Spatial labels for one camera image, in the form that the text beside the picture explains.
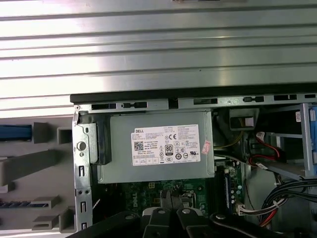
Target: white label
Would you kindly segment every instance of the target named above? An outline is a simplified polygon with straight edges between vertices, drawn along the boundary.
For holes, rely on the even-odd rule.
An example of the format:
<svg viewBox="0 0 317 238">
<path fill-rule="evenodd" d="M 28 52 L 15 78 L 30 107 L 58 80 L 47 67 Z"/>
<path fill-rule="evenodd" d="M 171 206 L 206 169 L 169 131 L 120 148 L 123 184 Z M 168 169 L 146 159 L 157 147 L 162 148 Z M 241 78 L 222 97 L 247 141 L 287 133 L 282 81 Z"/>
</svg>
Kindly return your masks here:
<svg viewBox="0 0 317 238">
<path fill-rule="evenodd" d="M 261 164 L 261 163 L 256 163 L 256 165 L 259 167 L 259 168 L 261 168 L 261 169 L 263 169 L 263 170 L 267 170 L 267 167 L 265 167 L 263 164 Z"/>
<path fill-rule="evenodd" d="M 296 122 L 301 122 L 301 112 L 295 112 Z"/>
<path fill-rule="evenodd" d="M 136 128 L 131 142 L 133 166 L 200 161 L 198 125 Z"/>
</svg>

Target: metal frame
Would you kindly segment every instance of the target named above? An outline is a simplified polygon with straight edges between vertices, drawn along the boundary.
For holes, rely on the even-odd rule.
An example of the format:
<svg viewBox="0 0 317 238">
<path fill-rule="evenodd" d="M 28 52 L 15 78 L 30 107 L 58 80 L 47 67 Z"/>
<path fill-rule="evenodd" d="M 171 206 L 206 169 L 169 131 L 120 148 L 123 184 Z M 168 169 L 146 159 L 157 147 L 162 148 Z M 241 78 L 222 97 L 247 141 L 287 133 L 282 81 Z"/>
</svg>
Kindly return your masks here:
<svg viewBox="0 0 317 238">
<path fill-rule="evenodd" d="M 238 107 L 238 106 L 259 106 L 259 105 L 280 105 L 280 104 L 294 104 L 295 106 L 285 106 L 279 109 L 273 109 L 273 111 L 291 111 L 298 110 L 301 112 L 301 124 L 303 135 L 294 135 L 294 134 L 275 134 L 268 133 L 269 136 L 276 137 L 278 141 L 282 137 L 291 137 L 291 138 L 302 138 L 303 139 L 303 149 L 304 149 L 304 162 L 305 167 L 302 168 L 296 165 L 284 165 L 284 164 L 273 164 L 273 163 L 264 163 L 264 165 L 272 171 L 281 173 L 285 176 L 288 176 L 292 179 L 299 180 L 301 177 L 312 177 L 314 176 L 313 171 L 313 156 L 312 156 L 312 147 L 310 142 L 310 103 L 316 102 L 317 98 L 305 98 L 305 94 L 296 94 L 296 100 L 286 100 L 286 101 L 275 101 L 274 95 L 256 95 L 256 96 L 238 96 L 238 97 L 216 97 L 217 104 L 204 104 L 204 105 L 194 105 L 194 99 L 197 98 L 180 98 L 178 99 L 178 109 L 182 111 L 191 111 L 192 109 L 210 109 L 218 107 Z M 263 97 L 263 102 L 244 102 L 246 97 Z M 135 102 L 147 102 L 146 108 L 123 108 L 124 103 L 133 104 Z M 116 108 L 114 109 L 98 109 L 93 110 L 93 105 L 103 105 L 103 104 L 114 104 Z M 157 99 L 157 100 L 135 100 L 132 99 L 129 101 L 111 101 L 104 103 L 90 103 L 90 104 L 81 104 L 75 106 L 75 115 L 74 115 L 74 124 L 73 124 L 73 141 L 74 141 L 74 166 L 75 166 L 75 189 L 76 189 L 76 217 L 77 217 L 77 230 L 83 229 L 83 224 L 90 226 L 92 224 L 92 197 L 91 193 L 85 194 L 84 196 L 78 196 L 78 190 L 87 189 L 91 191 L 92 181 L 90 178 L 90 162 L 96 161 L 95 159 L 89 158 L 90 156 L 97 156 L 92 154 L 90 151 L 91 142 L 96 139 L 93 137 L 93 133 L 89 134 L 85 130 L 90 127 L 89 131 L 93 131 L 92 128 L 95 128 L 95 124 L 78 124 L 78 119 L 80 114 L 115 114 L 115 113 L 129 113 L 129 112 L 155 112 L 159 111 L 164 113 L 164 111 L 169 110 L 168 108 L 168 99 Z M 86 152 L 78 150 L 78 143 L 85 142 L 87 145 Z M 79 166 L 85 166 L 85 177 L 80 177 Z M 91 209 L 91 213 L 83 215 L 81 203 L 86 201 L 87 210 Z"/>
<path fill-rule="evenodd" d="M 92 128 L 95 124 L 78 124 L 79 115 L 75 113 L 73 119 L 73 155 L 74 155 L 74 183 L 75 209 L 77 231 L 93 224 L 92 180 L 90 161 L 97 160 L 96 133 Z"/>
</svg>

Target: metal side panel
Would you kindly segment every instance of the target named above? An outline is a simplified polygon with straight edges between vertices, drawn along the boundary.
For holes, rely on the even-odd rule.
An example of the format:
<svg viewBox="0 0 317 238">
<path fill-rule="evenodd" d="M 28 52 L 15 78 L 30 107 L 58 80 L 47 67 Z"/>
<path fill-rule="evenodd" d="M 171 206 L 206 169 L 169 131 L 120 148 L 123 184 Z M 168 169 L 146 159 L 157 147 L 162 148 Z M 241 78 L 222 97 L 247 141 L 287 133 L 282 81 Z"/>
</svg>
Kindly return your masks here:
<svg viewBox="0 0 317 238">
<path fill-rule="evenodd" d="M 3 0 L 0 117 L 69 115 L 79 93 L 317 83 L 316 15 L 315 0 Z"/>
</svg>

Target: power connector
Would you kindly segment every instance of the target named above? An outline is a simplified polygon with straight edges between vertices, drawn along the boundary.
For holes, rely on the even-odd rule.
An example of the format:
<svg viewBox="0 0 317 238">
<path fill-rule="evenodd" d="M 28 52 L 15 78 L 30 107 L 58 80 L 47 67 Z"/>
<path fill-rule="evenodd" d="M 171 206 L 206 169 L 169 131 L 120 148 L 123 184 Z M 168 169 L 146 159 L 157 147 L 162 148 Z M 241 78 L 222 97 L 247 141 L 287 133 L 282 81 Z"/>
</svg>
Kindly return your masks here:
<svg viewBox="0 0 317 238">
<path fill-rule="evenodd" d="M 244 204 L 240 201 L 236 201 L 234 206 L 235 212 L 237 213 L 238 216 L 245 216 L 245 214 L 241 212 L 241 208 L 244 208 Z"/>
</svg>

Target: cable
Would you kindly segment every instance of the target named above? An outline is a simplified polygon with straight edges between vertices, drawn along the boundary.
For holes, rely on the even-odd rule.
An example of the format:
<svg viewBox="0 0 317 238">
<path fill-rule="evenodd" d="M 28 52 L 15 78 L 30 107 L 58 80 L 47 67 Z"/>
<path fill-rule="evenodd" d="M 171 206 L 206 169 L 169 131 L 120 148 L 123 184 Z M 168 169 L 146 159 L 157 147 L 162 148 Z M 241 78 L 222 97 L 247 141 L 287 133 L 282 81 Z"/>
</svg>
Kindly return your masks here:
<svg viewBox="0 0 317 238">
<path fill-rule="evenodd" d="M 247 192 L 247 197 L 248 197 L 249 203 L 250 203 L 252 209 L 255 210 L 255 209 L 254 209 L 254 206 L 253 206 L 253 204 L 252 204 L 252 202 L 251 202 L 250 195 L 249 195 L 249 189 L 248 189 L 248 185 L 247 185 L 247 179 L 244 180 L 244 186 L 245 186 L 245 188 L 246 188 L 246 192 Z"/>
<path fill-rule="evenodd" d="M 100 199 L 98 199 L 98 201 L 94 204 L 93 210 L 94 210 L 94 208 L 98 205 L 99 202 L 100 202 Z"/>
<path fill-rule="evenodd" d="M 243 127 L 243 122 L 240 118 L 239 118 L 239 121 L 240 121 L 241 126 Z M 236 143 L 238 143 L 241 140 L 243 133 L 244 133 L 243 131 L 240 131 L 240 134 L 232 143 L 227 144 L 227 145 L 223 145 L 223 146 L 214 146 L 214 148 L 215 149 L 223 149 L 223 148 L 227 148 L 227 147 L 235 145 Z"/>
<path fill-rule="evenodd" d="M 262 145 L 264 145 L 264 146 L 266 146 L 266 147 L 269 147 L 269 148 L 271 148 L 272 150 L 274 150 L 274 151 L 276 152 L 277 157 L 278 157 L 278 158 L 280 157 L 280 154 L 279 154 L 278 149 L 276 149 L 275 147 L 273 147 L 273 146 L 271 146 L 271 145 L 269 145 L 269 144 L 266 144 L 264 141 L 260 140 L 257 136 L 256 136 L 256 140 L 258 141 L 258 143 L 260 143 L 260 144 L 262 144 Z"/>
<path fill-rule="evenodd" d="M 264 227 L 270 223 L 270 221 L 273 219 L 274 215 L 276 214 L 277 209 L 280 206 L 284 205 L 289 198 L 299 197 L 307 201 L 317 203 L 317 195 L 304 193 L 308 187 L 314 187 L 314 186 L 317 186 L 317 179 L 315 178 L 282 183 L 282 185 L 273 189 L 272 192 L 267 196 L 267 198 L 263 202 L 261 214 L 259 213 L 259 211 L 253 211 L 253 212 L 247 211 L 247 212 L 248 214 L 252 214 L 252 215 L 259 214 L 261 216 L 260 226 Z M 299 188 L 302 188 L 303 190 L 301 192 L 291 190 L 291 189 L 299 189 Z M 272 208 L 273 210 L 270 212 L 270 215 L 267 215 L 268 211 Z"/>
<path fill-rule="evenodd" d="M 242 160 L 239 160 L 238 158 L 236 158 L 234 156 L 231 156 L 231 155 L 224 155 L 224 154 L 217 154 L 217 153 L 213 153 L 213 155 L 214 156 L 225 157 L 225 158 L 228 158 L 228 159 L 231 159 L 231 160 L 235 160 L 235 161 L 238 161 L 238 162 L 241 162 L 241 163 L 245 163 Z"/>
<path fill-rule="evenodd" d="M 275 216 L 276 213 L 277 213 L 277 209 L 274 210 L 274 211 L 272 211 L 272 213 L 268 216 L 268 218 L 266 218 L 265 221 L 263 221 L 263 222 L 260 224 L 260 226 L 261 226 L 261 227 L 267 226 L 267 225 L 271 222 L 271 220 L 273 219 L 273 217 Z"/>
<path fill-rule="evenodd" d="M 258 167 L 256 164 L 253 163 L 253 159 L 256 158 L 256 157 L 260 157 L 260 158 L 265 158 L 265 159 L 268 159 L 268 160 L 273 160 L 275 161 L 275 158 L 273 156 L 268 156 L 268 155 L 252 155 L 249 159 L 248 159 L 248 162 L 251 166 L 253 167 Z"/>
</svg>

